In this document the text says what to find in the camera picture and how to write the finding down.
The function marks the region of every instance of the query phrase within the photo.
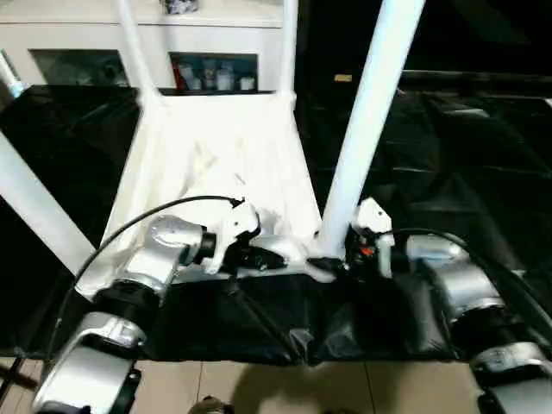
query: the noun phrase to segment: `shelf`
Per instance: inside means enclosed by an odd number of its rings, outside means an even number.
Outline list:
[[[129,0],[140,25],[281,28],[283,0],[199,0],[195,13],[167,16],[159,0]],[[0,0],[2,23],[118,23],[114,0]]]

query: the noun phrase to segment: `glass cabinet door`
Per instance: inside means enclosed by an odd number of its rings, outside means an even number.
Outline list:
[[[49,85],[129,86],[116,50],[33,49],[30,52]]]
[[[170,52],[177,89],[257,91],[257,55]]]

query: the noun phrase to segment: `white pole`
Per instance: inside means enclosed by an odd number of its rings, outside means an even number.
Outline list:
[[[1,131],[0,195],[73,274],[94,251]]]
[[[3,51],[0,50],[0,79],[8,87],[13,97],[19,97],[25,90],[23,82],[11,71]]]
[[[160,94],[147,69],[146,58],[141,48],[140,37],[129,3],[127,0],[116,0],[116,5],[125,42],[129,51],[130,61],[138,76],[142,106],[147,104],[159,105]]]
[[[298,0],[284,0],[282,57],[278,92],[293,92],[295,81],[295,48],[297,45]]]
[[[321,253],[341,256],[425,0],[384,0],[354,100],[318,235]]]

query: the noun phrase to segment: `white metal frame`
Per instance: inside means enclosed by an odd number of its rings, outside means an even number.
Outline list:
[[[380,141],[425,0],[384,0],[329,190],[318,242],[328,256],[343,243]]]
[[[116,1],[125,40],[129,44],[129,51],[132,51],[131,61],[141,86],[141,103],[144,108],[142,118],[148,117],[158,113],[163,103],[145,64],[127,0]],[[344,237],[385,124],[423,4],[424,0],[384,0],[381,6],[318,237],[325,254],[341,254]],[[290,95],[291,117],[297,7],[297,0],[285,0],[285,40],[278,90],[278,95]],[[0,192],[3,198],[64,265],[75,273],[91,253],[91,244],[3,135],[0,136],[0,145]],[[149,144],[135,142],[131,151],[135,151],[139,145]],[[129,166],[132,156],[129,156],[125,173],[132,168]],[[140,168],[143,169],[143,162],[144,159],[136,164],[138,171],[135,173],[142,174]],[[112,216],[106,234],[117,222],[124,221],[123,218],[126,217]]]

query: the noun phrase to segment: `black cable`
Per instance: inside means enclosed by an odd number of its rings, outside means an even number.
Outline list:
[[[527,324],[532,325],[552,345],[552,315],[548,306],[544,304],[538,292],[531,285],[499,261],[488,255],[483,255],[481,252],[476,252],[457,236],[444,231],[418,227],[392,229],[377,233],[375,238],[384,235],[437,235],[461,247],[469,254],[474,263],[483,269],[500,295],[504,297],[505,302],[511,305]]]
[[[42,366],[42,377],[46,375],[46,372],[49,368],[49,365],[52,361],[52,354],[53,354],[53,347],[55,346],[55,338],[58,334],[58,331],[60,330],[60,325],[63,322],[63,316],[65,314],[65,309],[67,307],[67,304],[69,303],[69,299],[71,298],[72,291],[77,286],[77,283],[81,280],[83,275],[86,272],[86,269],[90,266],[90,264],[119,236],[121,233],[129,229],[130,227],[134,226],[138,222],[141,222],[144,218],[152,216],[155,213],[158,213],[162,210],[171,208],[175,205],[184,204],[184,203],[190,203],[192,201],[204,201],[204,200],[218,200],[218,201],[228,201],[232,204],[233,207],[236,207],[242,201],[237,200],[235,198],[231,197],[225,197],[225,196],[196,196],[196,197],[188,197],[188,198],[179,198],[177,200],[173,200],[169,203],[162,204],[158,207],[155,207],[151,210],[148,210],[139,216],[133,218],[129,222],[125,223],[123,226],[118,228],[113,232],[112,235],[110,235],[107,239],[105,239],[102,244],[97,248],[97,250],[92,253],[88,259],[85,260],[85,263],[83,266],[78,270],[78,272],[75,274],[75,279],[72,281],[71,286],[69,286],[69,289],[67,289],[66,295],[63,298],[63,301],[61,302],[60,309],[58,310],[58,314],[56,317],[55,325],[52,329],[52,334],[50,335],[50,340],[48,341],[46,355],[44,358],[44,365]]]

